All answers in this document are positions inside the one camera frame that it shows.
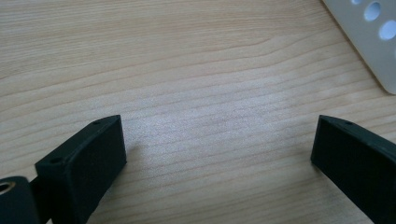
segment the white perforated panel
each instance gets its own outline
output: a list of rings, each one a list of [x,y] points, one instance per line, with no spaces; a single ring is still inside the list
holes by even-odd
[[[379,82],[396,94],[396,0],[323,0]]]

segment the wood grain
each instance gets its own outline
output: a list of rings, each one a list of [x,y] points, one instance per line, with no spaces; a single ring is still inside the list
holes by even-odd
[[[371,223],[309,161],[319,114],[396,140],[396,100],[317,0],[0,3],[0,177],[121,114],[89,223]]]

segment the circular hole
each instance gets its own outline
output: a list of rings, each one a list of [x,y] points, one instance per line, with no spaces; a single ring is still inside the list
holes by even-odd
[[[353,5],[358,5],[361,3],[361,0],[351,0]]]
[[[396,21],[387,21],[379,28],[379,37],[390,40],[396,36]]]
[[[0,183],[0,195],[9,192],[12,188],[14,188],[15,182],[4,182]]]
[[[366,10],[364,10],[364,19],[367,21],[374,21],[381,14],[381,5],[377,2],[370,4]]]
[[[54,159],[50,160],[49,162],[52,163],[52,164],[55,164],[55,163],[59,163],[61,161],[62,161],[62,158],[57,157],[57,158],[54,158]]]

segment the wooden table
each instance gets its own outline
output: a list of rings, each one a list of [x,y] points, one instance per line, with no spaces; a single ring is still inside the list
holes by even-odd
[[[0,52],[0,177],[121,114],[89,223],[371,223],[309,157],[319,114],[396,141],[396,98],[319,0],[4,0]]]

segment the light wood surface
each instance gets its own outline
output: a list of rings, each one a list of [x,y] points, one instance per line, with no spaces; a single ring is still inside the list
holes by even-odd
[[[319,114],[396,141],[396,98],[319,0],[2,0],[0,64],[0,177],[121,114],[89,223],[371,223],[309,157]]]

